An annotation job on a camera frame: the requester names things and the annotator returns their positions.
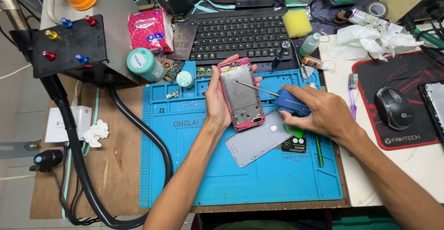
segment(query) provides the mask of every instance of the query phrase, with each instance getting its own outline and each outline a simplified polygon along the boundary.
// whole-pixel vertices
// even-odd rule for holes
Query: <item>pink tissue pack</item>
[[[152,52],[173,52],[173,28],[163,8],[130,14],[128,31],[131,50],[146,48]]]

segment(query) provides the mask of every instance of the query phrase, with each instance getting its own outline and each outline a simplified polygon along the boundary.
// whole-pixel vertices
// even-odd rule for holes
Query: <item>computer mouse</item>
[[[376,93],[376,108],[381,119],[398,131],[408,128],[415,119],[410,101],[394,88],[384,87]]]

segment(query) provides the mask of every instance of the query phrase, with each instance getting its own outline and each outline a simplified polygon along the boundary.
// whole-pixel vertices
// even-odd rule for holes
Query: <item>white power adapter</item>
[[[77,135],[79,141],[84,141],[82,134],[89,130],[91,126],[92,108],[85,106],[72,106],[72,113],[77,126]],[[46,128],[45,142],[67,142],[68,134],[65,130],[65,124],[62,119],[62,114],[58,108],[51,108],[49,110],[48,126]]]

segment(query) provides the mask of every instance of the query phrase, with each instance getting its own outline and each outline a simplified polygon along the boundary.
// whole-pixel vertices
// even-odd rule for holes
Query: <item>mouse pad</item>
[[[352,68],[353,73],[358,74],[358,88],[379,146],[385,150],[395,150],[439,143],[438,135],[419,93],[418,85],[442,80],[444,67],[422,51],[387,57],[387,59],[388,62],[381,60],[357,62]],[[376,93],[388,80],[423,66],[429,67],[406,73],[387,84],[387,87],[401,91],[412,103],[415,112],[413,123],[407,129],[397,131],[389,127],[379,116],[375,105]]]

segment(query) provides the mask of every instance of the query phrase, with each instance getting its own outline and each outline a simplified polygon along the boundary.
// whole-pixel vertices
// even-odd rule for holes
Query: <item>black keyboard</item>
[[[289,41],[282,21],[286,12],[287,8],[281,7],[190,15],[188,24],[199,26],[190,61],[211,65],[239,54],[251,62],[272,62],[282,41]],[[284,60],[291,57],[292,53],[285,51]]]

